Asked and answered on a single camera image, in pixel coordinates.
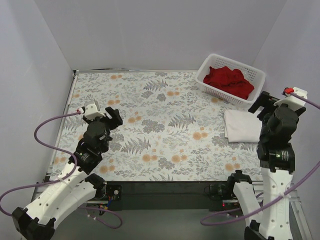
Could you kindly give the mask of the white t shirt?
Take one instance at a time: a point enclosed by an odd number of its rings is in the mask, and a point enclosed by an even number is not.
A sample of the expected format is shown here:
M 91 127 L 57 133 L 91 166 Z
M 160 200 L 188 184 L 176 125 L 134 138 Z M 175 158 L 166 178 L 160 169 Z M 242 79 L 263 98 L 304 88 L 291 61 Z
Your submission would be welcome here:
M 262 122 L 257 113 L 226 109 L 223 112 L 224 137 L 229 143 L 258 143 Z

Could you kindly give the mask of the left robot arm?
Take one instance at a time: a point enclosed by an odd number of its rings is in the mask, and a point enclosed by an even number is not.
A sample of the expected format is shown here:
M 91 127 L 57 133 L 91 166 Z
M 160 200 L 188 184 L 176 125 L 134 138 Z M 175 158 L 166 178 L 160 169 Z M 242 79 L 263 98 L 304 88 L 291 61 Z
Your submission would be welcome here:
M 86 201 L 101 200 L 107 193 L 107 182 L 93 173 L 109 150 L 110 133 L 123 124 L 118 109 L 101 112 L 95 104 L 77 110 L 88 124 L 82 139 L 68 163 L 46 189 L 26 207 L 11 214 L 16 230 L 26 240 L 49 240 L 58 225 Z

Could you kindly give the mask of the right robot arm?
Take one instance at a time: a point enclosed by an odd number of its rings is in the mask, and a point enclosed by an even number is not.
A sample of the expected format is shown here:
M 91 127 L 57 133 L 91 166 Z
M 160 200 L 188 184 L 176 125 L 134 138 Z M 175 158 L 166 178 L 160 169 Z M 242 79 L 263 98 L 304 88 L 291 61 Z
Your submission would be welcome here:
M 295 171 L 295 153 L 290 143 L 299 117 L 306 111 L 303 103 L 289 97 L 278 99 L 263 91 L 249 108 L 261 121 L 257 146 L 263 179 L 263 205 L 255 195 L 250 177 L 241 170 L 228 177 L 227 195 L 238 199 L 245 220 L 246 240 L 291 240 L 290 200 L 285 195 Z

